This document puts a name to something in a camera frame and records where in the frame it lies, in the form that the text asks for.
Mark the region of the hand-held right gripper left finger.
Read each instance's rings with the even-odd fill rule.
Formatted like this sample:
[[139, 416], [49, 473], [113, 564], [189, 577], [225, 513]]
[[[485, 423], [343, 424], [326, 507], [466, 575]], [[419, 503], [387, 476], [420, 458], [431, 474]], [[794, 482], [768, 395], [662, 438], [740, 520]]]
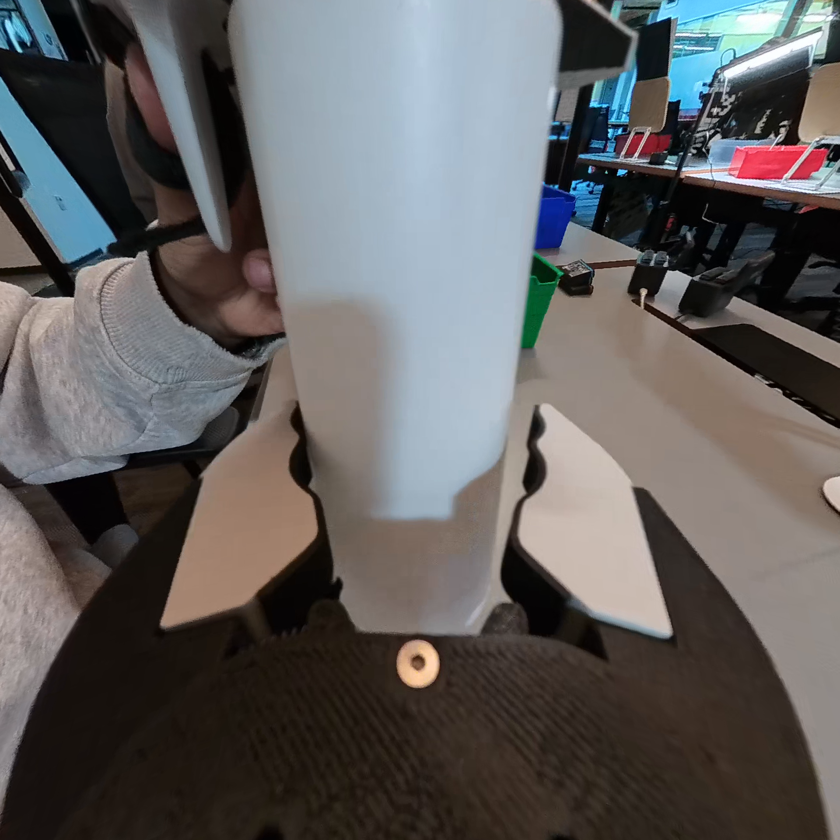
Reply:
[[297, 402], [258, 421], [201, 479], [161, 630], [236, 618], [251, 636], [296, 632], [335, 597], [322, 504]]

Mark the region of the person's left hand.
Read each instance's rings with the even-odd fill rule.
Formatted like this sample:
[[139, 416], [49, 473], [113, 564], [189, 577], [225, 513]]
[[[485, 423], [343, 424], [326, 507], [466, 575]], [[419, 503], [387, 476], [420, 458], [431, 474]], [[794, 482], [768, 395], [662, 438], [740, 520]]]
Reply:
[[[176, 154], [175, 138], [140, 45], [129, 43], [123, 75], [154, 145]], [[150, 181], [159, 226], [183, 225], [199, 216], [189, 190]], [[245, 174], [229, 210], [232, 244], [225, 252], [206, 234], [157, 245], [150, 264], [157, 286], [176, 316], [216, 343], [236, 351], [248, 340], [285, 331], [266, 231], [252, 171]]]

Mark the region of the black charging dock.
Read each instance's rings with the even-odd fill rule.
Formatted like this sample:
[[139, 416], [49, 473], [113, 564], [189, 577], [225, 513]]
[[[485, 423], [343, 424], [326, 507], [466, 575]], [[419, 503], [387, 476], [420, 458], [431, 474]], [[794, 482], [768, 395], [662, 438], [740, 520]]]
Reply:
[[707, 319], [721, 312], [770, 267], [774, 258], [775, 253], [769, 251], [739, 268], [718, 267], [691, 278], [677, 307], [679, 315]]

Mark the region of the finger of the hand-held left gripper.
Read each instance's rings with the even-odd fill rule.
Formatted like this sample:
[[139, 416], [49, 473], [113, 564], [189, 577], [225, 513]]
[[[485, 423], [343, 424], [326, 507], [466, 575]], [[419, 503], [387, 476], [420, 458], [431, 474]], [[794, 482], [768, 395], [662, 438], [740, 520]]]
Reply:
[[592, 1], [558, 1], [561, 17], [556, 86], [577, 89], [615, 78], [632, 64], [637, 32]]

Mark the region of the wooden chair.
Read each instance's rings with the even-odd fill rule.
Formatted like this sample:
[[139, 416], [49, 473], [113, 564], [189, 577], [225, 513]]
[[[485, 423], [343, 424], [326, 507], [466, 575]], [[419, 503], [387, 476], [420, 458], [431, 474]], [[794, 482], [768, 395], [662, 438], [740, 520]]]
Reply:
[[839, 62], [822, 64], [812, 73], [797, 130], [811, 144], [839, 136]]
[[631, 97], [628, 116], [630, 133], [649, 130], [659, 133], [663, 130], [667, 118], [670, 95], [668, 76], [637, 79]]

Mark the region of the green plastic bin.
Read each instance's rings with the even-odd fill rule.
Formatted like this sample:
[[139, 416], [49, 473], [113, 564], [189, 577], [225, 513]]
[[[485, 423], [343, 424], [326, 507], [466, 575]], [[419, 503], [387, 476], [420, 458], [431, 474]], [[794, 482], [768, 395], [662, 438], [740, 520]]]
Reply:
[[563, 277], [564, 272], [561, 268], [541, 257], [537, 252], [533, 253], [521, 330], [520, 347], [523, 350], [534, 348], [553, 294]]

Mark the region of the blue plastic bin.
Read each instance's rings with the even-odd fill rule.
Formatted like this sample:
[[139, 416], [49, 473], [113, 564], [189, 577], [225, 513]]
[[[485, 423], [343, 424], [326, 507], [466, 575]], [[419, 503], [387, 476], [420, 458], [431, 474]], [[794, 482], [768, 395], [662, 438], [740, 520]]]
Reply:
[[557, 249], [575, 212], [576, 197], [555, 186], [542, 184], [534, 250]]

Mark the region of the black battery charger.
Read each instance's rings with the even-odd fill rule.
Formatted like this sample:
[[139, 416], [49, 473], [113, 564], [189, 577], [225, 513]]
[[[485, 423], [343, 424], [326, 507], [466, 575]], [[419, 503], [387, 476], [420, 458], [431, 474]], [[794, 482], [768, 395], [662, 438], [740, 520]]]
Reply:
[[654, 298], [660, 291], [669, 271], [670, 255], [666, 250], [647, 249], [639, 255], [628, 283], [628, 295], [641, 298], [645, 294]]

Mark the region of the white bottle with black lid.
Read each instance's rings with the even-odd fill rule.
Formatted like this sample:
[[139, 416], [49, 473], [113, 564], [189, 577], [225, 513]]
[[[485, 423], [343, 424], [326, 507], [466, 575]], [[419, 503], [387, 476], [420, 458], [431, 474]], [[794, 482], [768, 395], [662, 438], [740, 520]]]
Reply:
[[234, 2], [228, 38], [313, 486], [373, 633], [477, 630], [556, 2]]

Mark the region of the wooden edged office desk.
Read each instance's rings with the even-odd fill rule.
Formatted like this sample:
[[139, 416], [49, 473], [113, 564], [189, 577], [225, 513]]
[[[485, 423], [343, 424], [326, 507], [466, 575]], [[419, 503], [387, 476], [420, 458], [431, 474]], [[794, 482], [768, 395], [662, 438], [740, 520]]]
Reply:
[[814, 214], [832, 215], [838, 230], [838, 187], [825, 191], [808, 181], [761, 181], [731, 176], [708, 163], [688, 165], [620, 159], [612, 154], [583, 154], [574, 165], [573, 182], [592, 182], [601, 196], [591, 230], [605, 234], [618, 216], [619, 196], [641, 196], [647, 215], [639, 229], [640, 249], [654, 249], [693, 231], [695, 250], [689, 267], [728, 259], [749, 224], [775, 232], [774, 248], [790, 247], [797, 228], [813, 225]]

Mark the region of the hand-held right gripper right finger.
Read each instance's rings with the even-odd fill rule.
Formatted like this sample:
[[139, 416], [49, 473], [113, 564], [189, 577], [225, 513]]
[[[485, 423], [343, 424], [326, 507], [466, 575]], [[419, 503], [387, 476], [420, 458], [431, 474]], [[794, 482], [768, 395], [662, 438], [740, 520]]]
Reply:
[[548, 403], [533, 408], [522, 495], [502, 562], [534, 634], [567, 608], [658, 641], [674, 629], [633, 482], [609, 452]]

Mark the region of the red plastic bin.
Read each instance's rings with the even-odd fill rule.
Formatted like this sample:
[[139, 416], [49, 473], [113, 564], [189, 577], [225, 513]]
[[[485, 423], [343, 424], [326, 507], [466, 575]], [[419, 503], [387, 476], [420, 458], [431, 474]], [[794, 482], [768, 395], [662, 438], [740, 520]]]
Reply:
[[741, 145], [728, 174], [742, 180], [808, 180], [825, 164], [827, 148], [806, 145]]

